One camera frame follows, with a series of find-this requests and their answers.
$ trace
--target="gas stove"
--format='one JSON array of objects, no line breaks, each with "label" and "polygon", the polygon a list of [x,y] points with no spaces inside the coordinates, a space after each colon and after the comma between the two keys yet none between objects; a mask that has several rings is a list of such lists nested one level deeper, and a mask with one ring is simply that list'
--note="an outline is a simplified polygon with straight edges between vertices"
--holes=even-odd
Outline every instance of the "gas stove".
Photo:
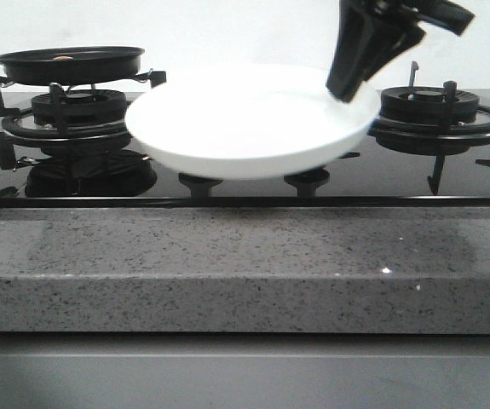
[{"label": "gas stove", "polygon": [[[137,94],[51,84],[32,98],[7,94],[19,102],[6,107],[0,80],[0,207],[490,205],[490,89],[416,86],[417,69],[407,86],[382,91],[353,152],[243,181],[179,174],[148,157],[123,121]],[[166,77],[135,79],[154,87]]]}]

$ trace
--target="black frying pan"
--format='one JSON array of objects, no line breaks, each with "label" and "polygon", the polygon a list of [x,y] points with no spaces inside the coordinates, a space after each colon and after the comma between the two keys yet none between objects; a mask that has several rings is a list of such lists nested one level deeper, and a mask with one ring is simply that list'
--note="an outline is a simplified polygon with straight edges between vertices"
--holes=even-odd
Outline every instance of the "black frying pan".
[{"label": "black frying pan", "polygon": [[98,84],[133,77],[143,53],[136,47],[34,49],[0,55],[0,64],[19,84]]}]

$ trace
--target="black glass cooktop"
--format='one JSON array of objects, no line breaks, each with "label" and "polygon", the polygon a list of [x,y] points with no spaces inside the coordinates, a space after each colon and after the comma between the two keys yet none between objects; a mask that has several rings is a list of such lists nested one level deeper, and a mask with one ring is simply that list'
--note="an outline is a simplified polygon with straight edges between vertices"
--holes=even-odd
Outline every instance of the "black glass cooktop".
[{"label": "black glass cooktop", "polygon": [[[490,90],[473,92],[481,97],[481,104],[490,106]],[[4,97],[7,107],[26,108],[32,96],[6,93]],[[7,139],[0,119],[0,207],[390,205],[410,201],[432,205],[448,198],[490,203],[490,144],[467,147],[465,152],[419,150],[422,154],[417,154],[382,146],[369,135],[351,153],[324,168],[264,180],[213,181],[165,168],[132,139],[121,141],[123,148],[116,147],[109,154],[88,146],[91,154],[78,155],[70,163],[49,147],[27,147]]]}]

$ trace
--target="gray speckled countertop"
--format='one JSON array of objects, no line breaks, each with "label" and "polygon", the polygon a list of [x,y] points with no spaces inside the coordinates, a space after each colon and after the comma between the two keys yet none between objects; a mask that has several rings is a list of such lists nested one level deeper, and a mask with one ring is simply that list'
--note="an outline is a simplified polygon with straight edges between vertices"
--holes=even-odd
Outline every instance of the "gray speckled countertop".
[{"label": "gray speckled countertop", "polygon": [[490,208],[0,210],[0,331],[490,333]]}]

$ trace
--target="white plate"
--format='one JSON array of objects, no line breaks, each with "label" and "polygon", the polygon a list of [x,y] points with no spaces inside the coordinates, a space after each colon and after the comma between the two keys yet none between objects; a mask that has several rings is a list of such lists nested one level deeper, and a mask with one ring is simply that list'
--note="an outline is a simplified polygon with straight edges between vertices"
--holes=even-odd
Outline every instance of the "white plate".
[{"label": "white plate", "polygon": [[194,176],[258,179],[313,169],[353,149],[380,108],[362,84],[349,104],[323,70],[218,65],[169,72],[133,102],[125,123],[155,160]]}]

